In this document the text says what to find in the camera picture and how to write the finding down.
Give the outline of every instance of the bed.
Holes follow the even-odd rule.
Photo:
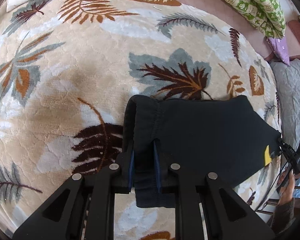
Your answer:
[[[114,161],[132,95],[246,95],[281,131],[269,64],[240,32],[205,11],[177,0],[30,0],[6,8],[5,0],[0,229],[9,237],[71,174],[93,174]],[[229,132],[240,137],[237,127]],[[279,169],[275,158],[234,190],[255,209],[274,192]],[[140,209],[133,193],[116,196],[115,239],[171,239],[174,220],[173,209]]]

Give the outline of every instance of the gray sweater sleeve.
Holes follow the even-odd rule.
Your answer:
[[[276,206],[270,226],[276,235],[284,231],[290,225],[293,219],[294,202],[295,200],[292,198],[290,202]]]

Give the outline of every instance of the silver bolt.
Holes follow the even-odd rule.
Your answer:
[[[215,172],[209,172],[208,174],[208,178],[209,179],[217,179],[218,174],[216,174]]]
[[[176,171],[180,169],[180,165],[178,163],[173,163],[171,164],[170,168]]]
[[[81,179],[81,177],[82,177],[82,175],[80,173],[76,173],[76,174],[72,175],[73,180],[79,180],[79,179]]]
[[[110,168],[111,170],[117,170],[117,169],[119,168],[119,165],[116,164],[116,163],[112,163],[112,164],[110,164],[109,168]]]

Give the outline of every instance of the green and white fabric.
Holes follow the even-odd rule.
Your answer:
[[[283,38],[285,20],[278,0],[224,0],[265,36]]]

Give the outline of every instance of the human hand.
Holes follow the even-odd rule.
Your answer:
[[[278,184],[282,183],[286,174],[287,174],[286,171],[282,173],[282,176],[280,177]],[[280,190],[282,194],[280,196],[278,205],[284,205],[292,200],[292,194],[293,194],[295,184],[296,184],[296,179],[294,177],[293,170],[291,170],[289,173],[289,183],[287,187],[282,187]]]

